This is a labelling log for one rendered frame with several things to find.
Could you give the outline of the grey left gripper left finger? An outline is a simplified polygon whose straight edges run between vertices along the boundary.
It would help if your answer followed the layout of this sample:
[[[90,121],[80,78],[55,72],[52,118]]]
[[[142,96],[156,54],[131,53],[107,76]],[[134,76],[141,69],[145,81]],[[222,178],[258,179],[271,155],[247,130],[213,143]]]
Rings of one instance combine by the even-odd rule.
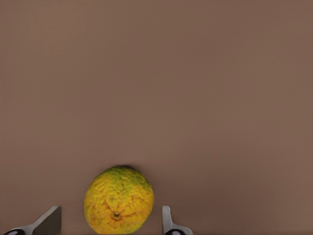
[[[59,235],[62,228],[62,207],[52,206],[35,222],[13,228],[3,235]]]

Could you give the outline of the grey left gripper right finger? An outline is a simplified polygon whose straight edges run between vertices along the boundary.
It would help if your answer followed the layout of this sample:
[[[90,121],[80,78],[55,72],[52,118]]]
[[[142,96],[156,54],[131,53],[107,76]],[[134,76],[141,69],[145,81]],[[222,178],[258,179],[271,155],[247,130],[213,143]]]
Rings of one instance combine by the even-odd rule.
[[[193,235],[190,228],[175,224],[172,221],[169,206],[162,206],[162,233],[163,235]]]

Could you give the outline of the yellow-green orange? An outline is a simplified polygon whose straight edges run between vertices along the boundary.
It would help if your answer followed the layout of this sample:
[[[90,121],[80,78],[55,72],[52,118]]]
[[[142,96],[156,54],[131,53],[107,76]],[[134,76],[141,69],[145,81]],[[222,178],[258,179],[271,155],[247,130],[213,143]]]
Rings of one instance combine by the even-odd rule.
[[[154,207],[152,185],[139,170],[119,165],[106,169],[89,185],[84,216],[101,235],[127,235],[138,231]]]

